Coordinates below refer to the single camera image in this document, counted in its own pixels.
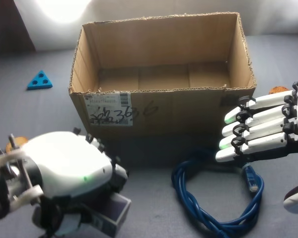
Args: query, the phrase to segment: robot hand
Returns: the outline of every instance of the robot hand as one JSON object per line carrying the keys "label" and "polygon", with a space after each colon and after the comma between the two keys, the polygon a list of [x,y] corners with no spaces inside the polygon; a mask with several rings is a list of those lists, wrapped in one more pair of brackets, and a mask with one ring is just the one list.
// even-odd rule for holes
{"label": "robot hand", "polygon": [[[293,89],[240,98],[238,107],[225,116],[216,160],[245,163],[298,153],[298,82]],[[298,187],[285,196],[284,207],[298,213]]]}
{"label": "robot hand", "polygon": [[57,131],[37,136],[5,154],[0,149],[0,219],[37,204],[33,223],[44,238],[91,225],[113,237],[130,200],[117,194],[128,174],[92,136]]}

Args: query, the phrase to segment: blue triangle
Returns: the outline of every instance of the blue triangle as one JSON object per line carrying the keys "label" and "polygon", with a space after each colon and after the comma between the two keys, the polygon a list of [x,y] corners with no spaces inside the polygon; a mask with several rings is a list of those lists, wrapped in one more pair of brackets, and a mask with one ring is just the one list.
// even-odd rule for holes
{"label": "blue triangle", "polygon": [[53,84],[46,76],[46,74],[41,70],[28,84],[27,90],[52,88]]}

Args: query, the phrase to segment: orange object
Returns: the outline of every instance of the orange object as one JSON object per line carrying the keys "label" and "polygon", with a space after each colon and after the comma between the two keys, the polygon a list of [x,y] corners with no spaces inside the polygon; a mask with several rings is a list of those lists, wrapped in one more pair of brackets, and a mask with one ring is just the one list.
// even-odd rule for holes
{"label": "orange object", "polygon": [[285,88],[283,86],[278,86],[278,87],[274,87],[269,91],[269,94],[274,94],[274,93],[280,93],[280,92],[285,92],[285,91],[289,91],[288,88]]}
{"label": "orange object", "polygon": [[[16,137],[15,138],[15,142],[18,146],[22,146],[23,144],[25,144],[26,142],[28,142],[28,139],[23,137],[23,136],[20,136],[20,137]],[[10,152],[12,149],[12,146],[11,146],[11,143],[8,143],[5,147],[5,151],[6,152]]]}

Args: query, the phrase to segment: open cardboard box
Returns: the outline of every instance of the open cardboard box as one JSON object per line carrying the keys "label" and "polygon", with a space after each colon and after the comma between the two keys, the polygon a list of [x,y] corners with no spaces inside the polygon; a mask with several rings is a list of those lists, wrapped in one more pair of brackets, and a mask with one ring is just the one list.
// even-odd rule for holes
{"label": "open cardboard box", "polygon": [[117,138],[220,134],[255,87],[240,16],[226,12],[83,25],[69,94],[89,133]]}

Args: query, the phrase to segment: gray tablecloth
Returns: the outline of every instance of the gray tablecloth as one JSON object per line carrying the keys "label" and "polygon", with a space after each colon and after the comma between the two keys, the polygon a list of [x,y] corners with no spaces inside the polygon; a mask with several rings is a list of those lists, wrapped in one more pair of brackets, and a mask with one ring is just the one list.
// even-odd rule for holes
{"label": "gray tablecloth", "polygon": [[[254,96],[274,86],[291,88],[298,80],[298,36],[247,37],[258,86]],[[74,51],[34,53],[0,58],[0,146],[7,135],[28,138],[55,131],[83,128],[68,96]],[[33,76],[44,70],[53,82],[50,90],[25,91]],[[193,226],[176,199],[170,173],[182,153],[193,145],[190,136],[163,136],[110,143],[122,157],[130,178],[122,192],[132,206],[119,238],[210,237]],[[298,215],[283,208],[285,194],[298,185],[298,154],[253,163],[265,181],[261,212],[250,238],[297,238]],[[238,174],[204,171],[188,182],[200,205],[220,221],[237,218],[250,198]],[[33,208],[23,207],[0,221],[0,238],[35,238],[42,231],[31,223]],[[92,228],[69,238],[103,237]]]}

